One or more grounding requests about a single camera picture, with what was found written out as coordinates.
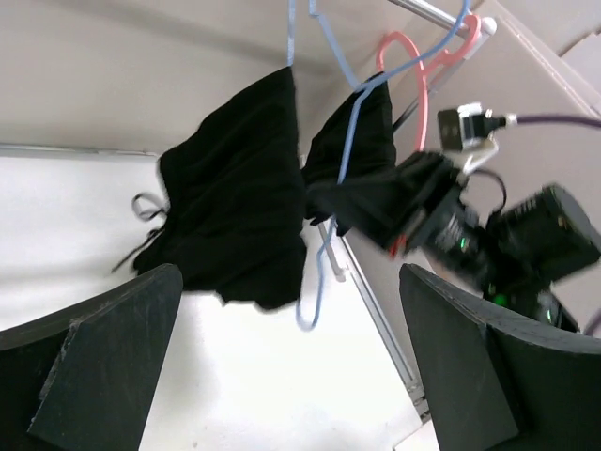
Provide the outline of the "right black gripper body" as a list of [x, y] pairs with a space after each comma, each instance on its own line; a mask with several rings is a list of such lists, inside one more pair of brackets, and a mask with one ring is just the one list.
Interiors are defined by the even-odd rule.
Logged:
[[600, 234], [561, 185], [548, 184], [482, 222], [461, 199], [468, 180], [431, 152], [387, 173], [388, 245], [403, 253], [422, 249], [479, 291], [542, 291], [599, 261]]

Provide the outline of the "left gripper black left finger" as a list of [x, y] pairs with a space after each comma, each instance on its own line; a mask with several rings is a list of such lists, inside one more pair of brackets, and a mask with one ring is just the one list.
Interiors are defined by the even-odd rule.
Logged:
[[2, 449], [138, 449], [182, 290], [165, 264], [2, 331]]

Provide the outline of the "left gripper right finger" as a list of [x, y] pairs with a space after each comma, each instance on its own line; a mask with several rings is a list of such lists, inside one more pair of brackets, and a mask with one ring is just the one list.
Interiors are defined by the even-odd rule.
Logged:
[[416, 265], [399, 290], [442, 450], [597, 450], [600, 341], [484, 301]]

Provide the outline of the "black trousers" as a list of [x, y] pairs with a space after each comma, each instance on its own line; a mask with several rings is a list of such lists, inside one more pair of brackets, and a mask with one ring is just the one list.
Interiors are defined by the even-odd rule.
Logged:
[[137, 273], [178, 267], [185, 289], [276, 310], [301, 297], [306, 188], [298, 156], [296, 87], [282, 68], [210, 113], [158, 161], [163, 218], [125, 257]]

